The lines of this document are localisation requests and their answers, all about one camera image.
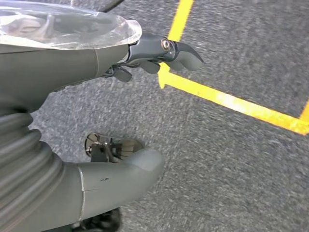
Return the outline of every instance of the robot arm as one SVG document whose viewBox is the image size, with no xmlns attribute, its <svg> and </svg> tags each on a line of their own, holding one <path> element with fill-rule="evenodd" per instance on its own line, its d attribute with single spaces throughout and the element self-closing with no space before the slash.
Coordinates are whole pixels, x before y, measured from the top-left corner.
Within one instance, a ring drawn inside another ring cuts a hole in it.
<svg viewBox="0 0 309 232">
<path fill-rule="evenodd" d="M 196 70 L 192 48 L 145 34 L 135 44 L 96 50 L 2 45 L 0 54 L 0 231 L 41 232 L 109 211 L 145 194 L 164 168 L 160 152 L 144 149 L 120 163 L 67 163 L 28 128 L 29 113 L 49 93 L 97 77 L 128 81 L 124 67 L 150 73 L 165 62 Z"/>
</svg>

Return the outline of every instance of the gray plastic casing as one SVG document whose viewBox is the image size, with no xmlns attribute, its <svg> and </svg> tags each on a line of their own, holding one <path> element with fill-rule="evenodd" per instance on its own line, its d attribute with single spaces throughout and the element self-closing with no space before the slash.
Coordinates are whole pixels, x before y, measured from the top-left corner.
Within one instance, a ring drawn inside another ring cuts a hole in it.
<svg viewBox="0 0 309 232">
<path fill-rule="evenodd" d="M 0 231 L 66 230 L 141 197 L 162 172 L 163 155 L 149 148 L 118 164 L 63 162 L 28 127 L 49 93 L 99 77 L 127 45 L 0 50 Z"/>
</svg>

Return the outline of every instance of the gray carpet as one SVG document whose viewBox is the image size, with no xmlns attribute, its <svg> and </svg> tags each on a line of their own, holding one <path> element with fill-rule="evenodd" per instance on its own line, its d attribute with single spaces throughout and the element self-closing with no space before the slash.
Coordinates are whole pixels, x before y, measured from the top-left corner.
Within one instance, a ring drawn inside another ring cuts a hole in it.
<svg viewBox="0 0 309 232">
<path fill-rule="evenodd" d="M 113 12 L 168 34 L 176 4 L 127 0 Z M 308 1 L 196 0 L 182 41 L 206 61 L 182 76 L 295 117 L 309 98 Z M 88 131 L 137 137 L 163 152 L 167 164 L 157 186 L 123 208 L 124 232 L 309 231 L 307 136 L 133 73 L 127 84 L 93 80 L 50 94 L 33 114 L 34 126 L 69 161 L 87 160 Z"/>
</svg>

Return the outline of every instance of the wheel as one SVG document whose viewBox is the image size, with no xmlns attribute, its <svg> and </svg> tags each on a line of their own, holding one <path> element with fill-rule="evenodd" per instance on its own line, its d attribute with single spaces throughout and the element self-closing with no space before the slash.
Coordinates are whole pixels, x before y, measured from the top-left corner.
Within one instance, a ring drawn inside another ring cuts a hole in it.
<svg viewBox="0 0 309 232">
<path fill-rule="evenodd" d="M 72 232 L 117 232 L 121 226 L 121 213 L 116 208 L 73 224 Z"/>
<path fill-rule="evenodd" d="M 91 132 L 84 142 L 85 153 L 92 162 L 119 162 L 144 149 L 145 146 L 136 139 L 123 139 Z"/>
</svg>

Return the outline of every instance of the yellow floor marking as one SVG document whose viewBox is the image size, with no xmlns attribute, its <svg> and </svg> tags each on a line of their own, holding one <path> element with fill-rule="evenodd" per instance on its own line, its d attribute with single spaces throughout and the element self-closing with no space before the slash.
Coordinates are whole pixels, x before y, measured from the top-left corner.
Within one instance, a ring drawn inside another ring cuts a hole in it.
<svg viewBox="0 0 309 232">
<path fill-rule="evenodd" d="M 194 0 L 180 0 L 168 36 L 169 39 L 180 40 L 193 2 Z M 309 133 L 309 101 L 298 119 L 173 74 L 170 72 L 170 67 L 165 64 L 161 64 L 158 81 L 161 88 L 169 85 L 286 130 L 302 135 Z"/>
<path fill-rule="evenodd" d="M 300 119 L 309 122 L 309 99 L 307 102 L 307 105 L 304 107 L 304 109 L 301 114 Z"/>
</svg>

